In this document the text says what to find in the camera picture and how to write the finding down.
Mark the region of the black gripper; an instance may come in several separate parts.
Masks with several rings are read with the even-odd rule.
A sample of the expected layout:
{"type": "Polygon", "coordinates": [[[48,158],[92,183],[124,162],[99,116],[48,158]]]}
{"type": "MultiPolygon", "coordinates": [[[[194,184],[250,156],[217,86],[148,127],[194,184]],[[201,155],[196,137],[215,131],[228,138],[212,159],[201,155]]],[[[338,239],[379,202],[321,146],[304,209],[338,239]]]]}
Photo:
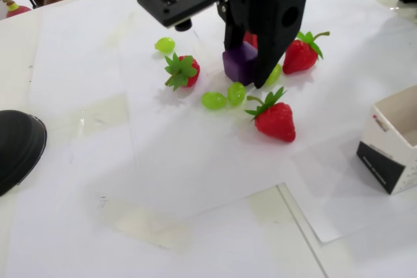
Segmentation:
{"type": "Polygon", "coordinates": [[[246,35],[256,38],[254,85],[260,89],[300,30],[306,0],[221,0],[225,50],[238,48],[246,35]]]}

